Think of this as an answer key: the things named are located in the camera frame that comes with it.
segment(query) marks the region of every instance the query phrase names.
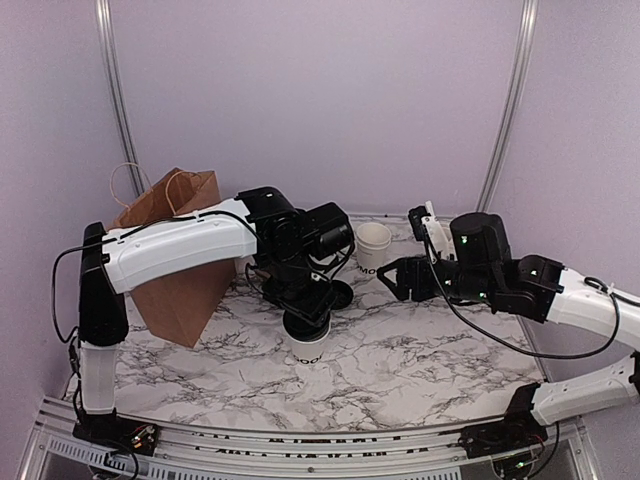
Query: metal base rail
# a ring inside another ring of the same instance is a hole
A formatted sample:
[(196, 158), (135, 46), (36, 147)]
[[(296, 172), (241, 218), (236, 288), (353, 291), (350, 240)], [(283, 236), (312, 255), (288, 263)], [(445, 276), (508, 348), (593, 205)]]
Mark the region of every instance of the metal base rail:
[[(464, 465), (526, 451), (467, 459), (464, 449), (457, 445), (459, 431), (482, 421), (344, 433), (264, 432), (154, 423), (161, 427), (160, 438), (153, 457), (138, 456), (140, 479), (462, 480), (460, 467)], [(44, 457), (49, 453), (115, 473), (133, 472), (128, 456), (116, 455), (105, 463), (110, 449), (74, 438), (74, 424), (70, 403), (45, 398), (18, 478), (39, 479)], [(577, 424), (565, 423), (561, 438), (569, 440), (572, 449), (584, 451)], [(594, 477), (581, 474), (579, 478)]]

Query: metal frame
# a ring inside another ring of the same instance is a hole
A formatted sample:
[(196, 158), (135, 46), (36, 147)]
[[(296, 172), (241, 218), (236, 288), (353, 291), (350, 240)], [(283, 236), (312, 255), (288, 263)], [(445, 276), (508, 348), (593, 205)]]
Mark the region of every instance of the metal frame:
[[(111, 101), (116, 116), (118, 132), (120, 133), (120, 141), (126, 161), (139, 165), (136, 156), (136, 150), (133, 145), (133, 137), (129, 128), (129, 120), (124, 104), (124, 95), (122, 93), (122, 84), (120, 81), (120, 72), (118, 70), (118, 58), (116, 56), (116, 44), (113, 36), (113, 26), (111, 24), (111, 8), (109, 0), (96, 0), (96, 14), (98, 20), (98, 31), (100, 33), (100, 44), (103, 50), (103, 58), (107, 79), (109, 81), (109, 91), (111, 93)], [(131, 165), (127, 167), (131, 176), (131, 185), (136, 196), (142, 195), (144, 192), (144, 183), (138, 168)]]
[(486, 212), (489, 209), (491, 200), (498, 185), (500, 171), (504, 165), (513, 119), (522, 97), (522, 90), (529, 68), (531, 57), (531, 47), (533, 45), (533, 32), (535, 30), (536, 18), (538, 14), (538, 0), (524, 0), (522, 8), (522, 20), (520, 22), (520, 32), (516, 43), (516, 55), (511, 73), (511, 83), (507, 94), (507, 102), (504, 106), (500, 130), (493, 148), (489, 170), (478, 199), (476, 210)]
[[(479, 422), (333, 433), (264, 432), (156, 423), (162, 429), (158, 447), (154, 457), (138, 457), (140, 479), (462, 480), (460, 467), (527, 451), (520, 449), (493, 457), (467, 459), (465, 451), (457, 446), (459, 430)], [(70, 403), (44, 399), (19, 480), (40, 480), (49, 454), (114, 473), (132, 471), (131, 460), (122, 455), (115, 456), (105, 466), (109, 449), (74, 438), (74, 424), (75, 413)], [(583, 455), (588, 450), (585, 438), (584, 430), (575, 422), (563, 423), (561, 441), (569, 442), (579, 478), (596, 480), (588, 455)], [(549, 444), (554, 441), (551, 434)]]

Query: white arm segment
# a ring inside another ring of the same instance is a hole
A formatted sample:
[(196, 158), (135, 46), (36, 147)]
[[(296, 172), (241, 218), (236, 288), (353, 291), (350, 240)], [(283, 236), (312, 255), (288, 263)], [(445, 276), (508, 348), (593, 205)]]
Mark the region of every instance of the white arm segment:
[(125, 239), (122, 235), (136, 227), (110, 230), (104, 240), (118, 240), (104, 245), (102, 251), (109, 255), (105, 269), (115, 293), (129, 292), (154, 278), (198, 265), (255, 254), (257, 239), (240, 222), (226, 215), (201, 216), (214, 210), (242, 219), (249, 215), (243, 202), (225, 200), (181, 215), (197, 219), (151, 225)]
[[(609, 295), (584, 283), (584, 275), (565, 269), (560, 275), (562, 293), (556, 294), (547, 320), (560, 325), (572, 325), (609, 338), (615, 325), (615, 311)], [(640, 298), (618, 292), (630, 300)], [(618, 300), (620, 330), (616, 340), (640, 351), (640, 308)]]
[(533, 396), (531, 414), (544, 426), (576, 415), (638, 403), (638, 389), (629, 381), (634, 372), (635, 359), (627, 357), (566, 382), (543, 383)]
[(116, 405), (116, 355), (118, 344), (98, 347), (80, 342), (82, 407), (90, 415), (106, 415)]
[[(125, 239), (120, 237), (137, 227), (110, 230), (103, 240), (118, 240), (104, 245), (102, 251), (109, 255), (105, 270), (115, 293), (129, 292), (154, 278), (198, 265), (255, 254), (256, 237), (236, 219), (226, 215), (201, 217), (213, 210), (231, 212), (242, 219), (249, 215), (243, 202), (225, 200), (182, 215), (197, 219), (151, 225)], [(82, 404), (90, 415), (109, 414), (115, 408), (117, 351), (117, 345), (81, 343)]]
[[(565, 269), (560, 275), (562, 293), (556, 294), (547, 320), (572, 325), (609, 338), (615, 325), (615, 310), (608, 294), (584, 283), (584, 276)], [(640, 298), (619, 292), (630, 300)], [(620, 329), (616, 340), (640, 351), (640, 308), (618, 300)], [(640, 401), (636, 386), (629, 377), (635, 373), (635, 359), (618, 363), (565, 382), (543, 383), (533, 397), (533, 417), (540, 425), (604, 408)]]

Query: black cable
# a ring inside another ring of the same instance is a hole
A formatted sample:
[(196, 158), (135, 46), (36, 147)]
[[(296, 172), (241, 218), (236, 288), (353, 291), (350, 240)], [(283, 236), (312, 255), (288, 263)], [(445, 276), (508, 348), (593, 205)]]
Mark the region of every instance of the black cable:
[(551, 463), (551, 460), (553, 459), (553, 456), (556, 454), (556, 451), (558, 451), (558, 445), (560, 445), (560, 422), (556, 422), (556, 441), (553, 444), (553, 450), (551, 450), (551, 453), (549, 454), (547, 459), (544, 461), (544, 463), (542, 465), (540, 465), (540, 468), (538, 468), (538, 470), (536, 470), (531, 475), (529, 475), (527, 477), (527, 479), (530, 480), (530, 479), (532, 479), (534, 477), (537, 477), (538, 475), (540, 475), (540, 473), (542, 473), (542, 471), (545, 468), (547, 468), (547, 465), (549, 465), (549, 463)]
[(117, 455), (121, 452), (125, 452), (127, 453), (131, 459), (133, 460), (133, 465), (134, 465), (134, 469), (133, 469), (133, 475), (131, 475), (131, 477), (129, 477), (129, 480), (136, 480), (138, 478), (138, 474), (140, 473), (140, 463), (138, 462), (138, 456), (135, 454), (135, 452), (127, 447), (124, 443), (120, 443), (120, 442), (116, 442), (115, 440), (108, 440), (108, 439), (103, 439), (103, 440), (99, 440), (100, 443), (107, 443), (109, 445), (111, 445), (112, 447), (116, 448), (116, 450), (114, 452), (109, 453), (108, 455), (105, 455), (104, 457), (104, 463), (103, 465), (108, 467), (109, 465), (107, 465), (107, 460), (109, 459), (109, 456), (111, 455)]
[(338, 264), (338, 267), (331, 274), (331, 280), (336, 278), (336, 275), (340, 272), (340, 270), (344, 268), (344, 266), (349, 261), (349, 258), (351, 258), (351, 255), (353, 255), (353, 252), (355, 251), (355, 249), (356, 249), (355, 242), (351, 242), (351, 244), (349, 245), (349, 249), (347, 250), (347, 253), (345, 254), (344, 258), (340, 261), (340, 263)]
[[(427, 249), (427, 253), (429, 253), (429, 250), (431, 250), (433, 252), (434, 258), (437, 259), (438, 255), (436, 253), (436, 249), (433, 246), (433, 243), (431, 242), (431, 238), (429, 238), (429, 235), (426, 234), (426, 232), (425, 232), (424, 243), (425, 243), (425, 248)], [(431, 269), (431, 274), (433, 275), (433, 278), (434, 278), (434, 280), (436, 282), (436, 285), (438, 286), (438, 290), (440, 290), (440, 293), (441, 293), (442, 297), (444, 298), (445, 302), (447, 302), (447, 305), (449, 306), (449, 309), (453, 312), (453, 314), (456, 317), (458, 317), (460, 320), (462, 320), (469, 327), (473, 328), (474, 330), (476, 330), (477, 332), (481, 333), (482, 335), (490, 338), (494, 342), (497, 342), (500, 345), (503, 345), (503, 346), (505, 346), (507, 348), (510, 348), (511, 350), (514, 350), (514, 351), (516, 351), (518, 353), (521, 353), (522, 355), (526, 355), (528, 357), (534, 357), (534, 358), (545, 358), (545, 359), (549, 359), (549, 360), (578, 360), (578, 359), (581, 359), (581, 358), (588, 358), (588, 357), (592, 357), (594, 355), (597, 355), (599, 353), (604, 352), (615, 341), (616, 335), (618, 334), (618, 329), (620, 328), (620, 308), (618, 306), (618, 300), (616, 299), (615, 294), (609, 293), (609, 297), (611, 298), (611, 303), (613, 303), (613, 308), (614, 308), (615, 313), (616, 313), (616, 321), (615, 321), (615, 326), (613, 328), (613, 332), (611, 334), (611, 337), (609, 337), (609, 339), (606, 341), (606, 343), (604, 345), (602, 345), (600, 348), (597, 348), (597, 349), (592, 350), (590, 352), (577, 353), (577, 354), (573, 354), (573, 355), (557, 355), (557, 354), (552, 354), (552, 353), (538, 353), (538, 352), (532, 352), (532, 351), (529, 351), (529, 350), (525, 350), (523, 348), (520, 348), (520, 347), (518, 347), (516, 345), (513, 345), (513, 344), (507, 342), (506, 340), (504, 340), (504, 339), (492, 334), (491, 332), (486, 331), (485, 329), (483, 329), (482, 327), (479, 327), (478, 325), (476, 325), (475, 323), (473, 323), (472, 321), (467, 319), (464, 315), (462, 315), (458, 311), (458, 309), (455, 307), (455, 305), (453, 305), (453, 303), (449, 299), (448, 295), (445, 293), (444, 287), (442, 286), (442, 283), (440, 283), (440, 279), (438, 278), (438, 275), (436, 274), (436, 270), (435, 270), (431, 260), (429, 259), (429, 261), (427, 263), (429, 263), (429, 268)], [(602, 282), (601, 280), (598, 280), (598, 279), (594, 279), (594, 281), (595, 280), (597, 280), (598, 285), (600, 287), (606, 288), (606, 285), (604, 284), (604, 282)]]
[(260, 295), (264, 295), (264, 292), (262, 290), (260, 290), (258, 287), (255, 286), (255, 284), (253, 283), (253, 280), (251, 280), (251, 276), (249, 275), (249, 269), (255, 268), (252, 265), (249, 265), (249, 263), (247, 263), (244, 266), (244, 277), (247, 280), (247, 284), (256, 292), (258, 292)]
[[(76, 418), (78, 419), (78, 422), (80, 422), (80, 424), (82, 424), (84, 415), (82, 414), (82, 408), (80, 406), (78, 406), (78, 397), (81, 395), (81, 383), (80, 383), (80, 379), (78, 379), (78, 385), (76, 386), (76, 390), (73, 393), (73, 398), (71, 400), (71, 403), (73, 404), (73, 410), (76, 413)], [(99, 445), (104, 445), (104, 444), (108, 444), (114, 448), (116, 448), (117, 450), (115, 450), (114, 452), (111, 452), (109, 454), (107, 454), (107, 456), (105, 456), (104, 458), (104, 465), (108, 466), (106, 464), (107, 460), (109, 459), (108, 455), (115, 455), (120, 453), (120, 451), (124, 451), (125, 453), (127, 453), (131, 459), (133, 460), (133, 464), (134, 464), (134, 470), (133, 470), (133, 475), (129, 478), (129, 480), (136, 480), (138, 478), (138, 475), (140, 473), (140, 463), (138, 462), (138, 457), (135, 454), (135, 452), (127, 447), (126, 445), (124, 445), (123, 443), (120, 442), (116, 442), (115, 440), (110, 440), (107, 438), (102, 438), (102, 439), (96, 439), (95, 443), (99, 444)]]
[[(609, 287), (607, 286), (607, 284), (596, 277), (585, 277), (584, 283), (603, 293), (609, 293)], [(616, 292), (612, 292), (611, 295), (613, 295), (614, 297), (616, 297), (617, 300), (620, 300), (623, 303), (629, 304), (632, 307), (640, 308), (640, 302), (631, 300), (630, 298), (624, 297)]]

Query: paper bag handle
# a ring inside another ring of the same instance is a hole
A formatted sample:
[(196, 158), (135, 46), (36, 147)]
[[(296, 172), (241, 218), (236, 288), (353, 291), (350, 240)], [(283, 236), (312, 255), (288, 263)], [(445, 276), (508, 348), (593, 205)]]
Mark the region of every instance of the paper bag handle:
[(133, 163), (133, 162), (124, 162), (121, 163), (120, 165), (118, 165), (116, 168), (113, 169), (113, 172), (111, 172), (111, 179), (109, 180), (109, 189), (111, 190), (111, 196), (113, 197), (113, 199), (118, 202), (120, 205), (122, 205), (124, 208), (126, 208), (127, 210), (129, 209), (129, 207), (131, 207), (131, 205), (128, 205), (126, 203), (124, 203), (122, 200), (120, 200), (115, 192), (115, 189), (113, 188), (113, 179), (116, 176), (116, 172), (118, 170), (120, 170), (122, 167), (125, 166), (132, 166), (132, 167), (136, 167), (138, 170), (140, 170), (140, 173), (142, 173), (142, 175), (144, 175), (144, 179), (147, 181), (147, 185), (149, 185), (149, 188), (151, 188), (151, 180), (149, 180), (149, 175), (147, 175), (147, 172), (144, 171), (144, 169), (138, 165), (137, 163)]
[(173, 202), (169, 198), (169, 185), (171, 185), (171, 182), (173, 181), (174, 178), (176, 178), (178, 175), (182, 175), (184, 173), (186, 173), (187, 175), (196, 175), (197, 177), (200, 177), (199, 173), (196, 173), (196, 172), (185, 172), (184, 170), (180, 170), (180, 171), (174, 173), (173, 175), (171, 175), (169, 177), (169, 180), (167, 180), (167, 184), (164, 187), (164, 196), (166, 197), (167, 203), (169, 204), (169, 208), (171, 209), (171, 213), (173, 213), (174, 216), (176, 214), (176, 209), (173, 206)]

